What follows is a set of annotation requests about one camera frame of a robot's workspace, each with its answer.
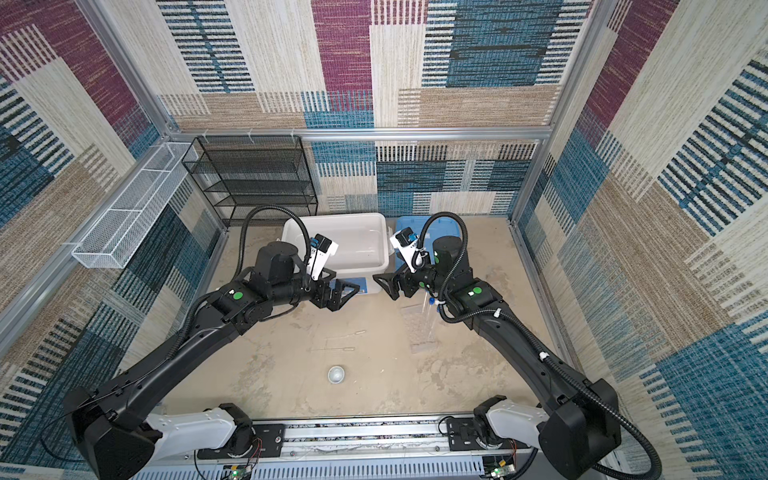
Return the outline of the clear plastic pipette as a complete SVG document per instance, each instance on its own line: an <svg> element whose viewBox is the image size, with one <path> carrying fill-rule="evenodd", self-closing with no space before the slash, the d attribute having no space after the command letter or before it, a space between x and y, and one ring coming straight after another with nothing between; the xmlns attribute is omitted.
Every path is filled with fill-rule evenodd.
<svg viewBox="0 0 768 480"><path fill-rule="evenodd" d="M360 335L364 335L367 333L367 330L357 330L354 332L345 333L343 335L336 335L336 336L329 336L326 339L327 340L340 340L340 339L347 339L347 338L353 338Z"/></svg>

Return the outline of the blue capped test tube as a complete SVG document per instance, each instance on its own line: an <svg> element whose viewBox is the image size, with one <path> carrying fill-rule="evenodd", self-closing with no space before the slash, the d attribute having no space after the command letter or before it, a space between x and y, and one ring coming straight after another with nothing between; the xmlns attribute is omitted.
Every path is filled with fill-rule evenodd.
<svg viewBox="0 0 768 480"><path fill-rule="evenodd" d="M435 322L439 319L436 300L429 296L425 300L425 321L429 330L434 328Z"/></svg>

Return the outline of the white plastic storage bin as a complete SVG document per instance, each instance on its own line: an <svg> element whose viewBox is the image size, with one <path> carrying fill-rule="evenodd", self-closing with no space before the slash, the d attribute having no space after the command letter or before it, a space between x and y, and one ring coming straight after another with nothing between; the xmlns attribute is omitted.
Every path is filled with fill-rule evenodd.
<svg viewBox="0 0 768 480"><path fill-rule="evenodd" d="M357 213L301 217L309 238L320 234L338 249L333 256L321 257L316 266L336 272L343 279L360 286L360 295L378 294L381 287L373 276L389 266L390 244L385 217L380 213Z"/></svg>

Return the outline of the small white porcelain dish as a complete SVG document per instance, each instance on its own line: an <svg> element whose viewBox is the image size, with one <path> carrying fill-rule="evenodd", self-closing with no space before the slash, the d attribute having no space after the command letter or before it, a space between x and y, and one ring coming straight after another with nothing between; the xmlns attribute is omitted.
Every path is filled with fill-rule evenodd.
<svg viewBox="0 0 768 480"><path fill-rule="evenodd" d="M340 365L334 365L328 370L327 378L331 384L341 384L346 376L344 368Z"/></svg>

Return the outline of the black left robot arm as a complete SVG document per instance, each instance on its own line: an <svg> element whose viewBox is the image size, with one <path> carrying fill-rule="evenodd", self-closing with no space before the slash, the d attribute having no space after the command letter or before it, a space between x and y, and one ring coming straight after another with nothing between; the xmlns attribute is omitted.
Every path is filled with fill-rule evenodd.
<svg viewBox="0 0 768 480"><path fill-rule="evenodd" d="M64 397L62 419L79 462L99 479L129 479L170 445L171 436L150 413L182 380L250 328L276 318L274 308L295 309L309 301L319 309L341 309L360 290L339 280L326 263L338 245L311 236L296 215L304 246L283 241L262 247L254 265L244 265L246 236L229 283L198 297L179 331L117 377L94 390L76 387Z"/></svg>

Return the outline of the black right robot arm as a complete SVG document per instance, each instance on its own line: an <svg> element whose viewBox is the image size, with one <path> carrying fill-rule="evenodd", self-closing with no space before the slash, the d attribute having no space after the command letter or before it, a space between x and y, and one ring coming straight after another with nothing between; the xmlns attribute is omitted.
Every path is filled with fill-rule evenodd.
<svg viewBox="0 0 768 480"><path fill-rule="evenodd" d="M463 324L491 344L531 388L540 405L513 411L499 403L488 407L483 419L498 439L512 439L531 429L526 444L541 451L564 478L577 479L594 470L614 479L630 479L632 473L603 465L603 459L622 443L628 433L649 460L640 479L658 479L662 461L652 443L619 408L617 392L603 379L591 381L559 358L513 312L502 295L488 282L474 276L469 264L468 229L457 214L447 218L459 226L457 236L424 243L429 228L443 218L427 219L421 232L406 227L395 232L390 243L402 258L393 273L376 274L374 281L396 300L424 290L434 299L437 312L448 324Z"/></svg>

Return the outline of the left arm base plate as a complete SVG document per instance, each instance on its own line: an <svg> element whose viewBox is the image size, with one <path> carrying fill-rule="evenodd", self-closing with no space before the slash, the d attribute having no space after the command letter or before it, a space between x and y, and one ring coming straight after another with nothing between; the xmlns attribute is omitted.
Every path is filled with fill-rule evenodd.
<svg viewBox="0 0 768 480"><path fill-rule="evenodd" d="M277 458L282 453L285 424L254 424L238 427L223 447L198 450L198 460L255 460Z"/></svg>

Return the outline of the aluminium mounting rail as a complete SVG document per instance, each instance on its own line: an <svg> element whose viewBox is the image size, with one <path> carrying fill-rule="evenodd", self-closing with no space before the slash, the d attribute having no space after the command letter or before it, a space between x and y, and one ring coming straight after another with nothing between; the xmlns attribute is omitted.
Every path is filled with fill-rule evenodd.
<svg viewBox="0 0 768 480"><path fill-rule="evenodd" d="M560 473L528 432L511 439L529 449L451 451L438 432L445 416L279 419L282 453L255 460L198 460L198 450L149 462L135 479L558 479Z"/></svg>

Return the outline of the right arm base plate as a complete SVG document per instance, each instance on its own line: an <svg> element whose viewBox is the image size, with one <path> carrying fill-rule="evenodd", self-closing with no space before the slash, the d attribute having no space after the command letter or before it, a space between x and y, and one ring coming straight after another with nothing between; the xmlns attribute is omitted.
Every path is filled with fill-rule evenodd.
<svg viewBox="0 0 768 480"><path fill-rule="evenodd" d="M523 442L499 438L486 423L476 420L474 417L445 416L438 421L437 429L441 435L447 438L451 451L530 448Z"/></svg>

